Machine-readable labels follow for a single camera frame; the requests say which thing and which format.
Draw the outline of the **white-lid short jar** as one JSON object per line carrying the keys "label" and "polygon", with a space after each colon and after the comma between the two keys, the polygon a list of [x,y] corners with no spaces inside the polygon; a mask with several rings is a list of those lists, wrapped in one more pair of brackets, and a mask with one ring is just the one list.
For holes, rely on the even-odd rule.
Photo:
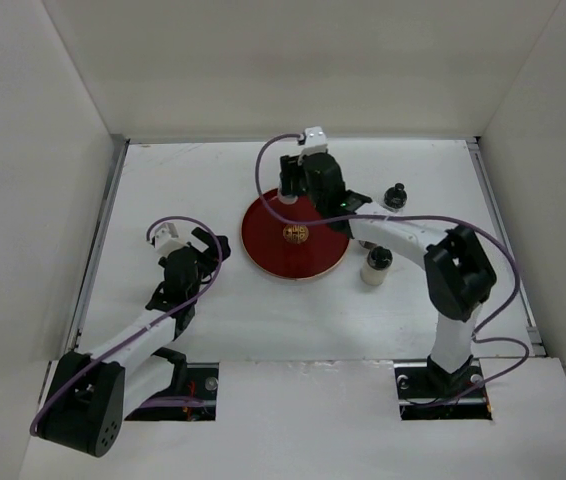
{"label": "white-lid short jar", "polygon": [[375,247],[375,244],[373,242],[369,242],[369,241],[360,241],[359,242],[360,246],[367,249],[367,250],[371,250]]}

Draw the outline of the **black-cap spice jar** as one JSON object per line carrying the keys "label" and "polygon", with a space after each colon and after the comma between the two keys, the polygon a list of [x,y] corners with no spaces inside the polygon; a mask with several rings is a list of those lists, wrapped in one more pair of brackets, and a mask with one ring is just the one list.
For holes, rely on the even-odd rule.
{"label": "black-cap spice jar", "polygon": [[384,206],[393,213],[403,210],[407,203],[408,195],[403,183],[397,182],[388,188],[383,197]]}

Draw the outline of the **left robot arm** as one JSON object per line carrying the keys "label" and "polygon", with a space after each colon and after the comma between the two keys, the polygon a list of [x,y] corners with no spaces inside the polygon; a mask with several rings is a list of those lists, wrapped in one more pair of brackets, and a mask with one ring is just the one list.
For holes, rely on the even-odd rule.
{"label": "left robot arm", "polygon": [[135,411],[196,405],[192,397],[179,398],[187,387],[187,359],[168,345],[189,326],[230,248],[226,237],[197,219],[190,221],[192,234],[205,250],[182,242],[174,228],[178,220],[161,218],[146,232],[164,278],[143,314],[101,346],[59,359],[46,400],[29,427],[31,436],[100,458]]}

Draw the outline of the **red round tray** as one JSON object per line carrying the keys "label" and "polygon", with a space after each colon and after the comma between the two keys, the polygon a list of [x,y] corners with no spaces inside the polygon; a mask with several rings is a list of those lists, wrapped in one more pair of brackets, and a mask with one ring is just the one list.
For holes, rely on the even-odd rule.
{"label": "red round tray", "polygon": [[248,257],[265,272],[305,280],[332,270],[343,259],[350,240],[326,225],[290,224],[272,216],[260,199],[247,209],[241,239]]}

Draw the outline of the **black-cap white jar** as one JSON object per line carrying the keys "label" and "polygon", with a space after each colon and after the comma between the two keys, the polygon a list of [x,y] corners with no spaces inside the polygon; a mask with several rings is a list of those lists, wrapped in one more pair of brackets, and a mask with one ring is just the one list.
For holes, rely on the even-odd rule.
{"label": "black-cap white jar", "polygon": [[362,281],[370,286],[380,286],[385,281],[392,263],[392,252],[381,246],[375,246],[368,252],[361,267]]}

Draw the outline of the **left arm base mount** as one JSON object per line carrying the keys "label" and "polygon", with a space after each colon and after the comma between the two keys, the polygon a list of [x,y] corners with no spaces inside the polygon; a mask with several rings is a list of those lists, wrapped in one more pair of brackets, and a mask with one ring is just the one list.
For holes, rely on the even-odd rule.
{"label": "left arm base mount", "polygon": [[187,371],[125,420],[133,422],[210,422],[216,419],[218,363],[189,363]]}

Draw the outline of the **tall silver-lid bead bottle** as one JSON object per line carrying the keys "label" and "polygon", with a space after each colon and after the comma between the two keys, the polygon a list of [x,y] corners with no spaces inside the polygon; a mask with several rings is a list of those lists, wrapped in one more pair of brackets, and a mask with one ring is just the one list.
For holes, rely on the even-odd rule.
{"label": "tall silver-lid bead bottle", "polygon": [[277,198],[284,205],[292,205],[292,204],[296,203],[297,200],[298,200],[297,196],[294,196],[294,195],[288,196],[288,195],[284,195],[281,192],[277,193]]}

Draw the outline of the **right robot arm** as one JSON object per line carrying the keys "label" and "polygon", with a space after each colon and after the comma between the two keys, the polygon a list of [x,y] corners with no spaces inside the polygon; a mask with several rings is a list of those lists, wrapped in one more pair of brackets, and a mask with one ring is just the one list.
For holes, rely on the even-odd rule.
{"label": "right robot arm", "polygon": [[326,152],[304,155],[300,165],[305,194],[332,230],[388,249],[424,270],[438,312],[426,380],[434,393],[452,394],[470,366],[472,333],[497,280],[476,234],[461,225],[438,230],[390,220],[370,197],[347,189],[340,166]]}

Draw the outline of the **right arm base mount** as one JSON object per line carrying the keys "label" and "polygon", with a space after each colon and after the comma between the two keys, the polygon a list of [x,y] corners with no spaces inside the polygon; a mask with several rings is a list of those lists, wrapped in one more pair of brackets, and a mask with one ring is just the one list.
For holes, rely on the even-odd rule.
{"label": "right arm base mount", "polygon": [[478,360],[451,386],[437,384],[425,361],[397,362],[394,376],[403,421],[492,419]]}

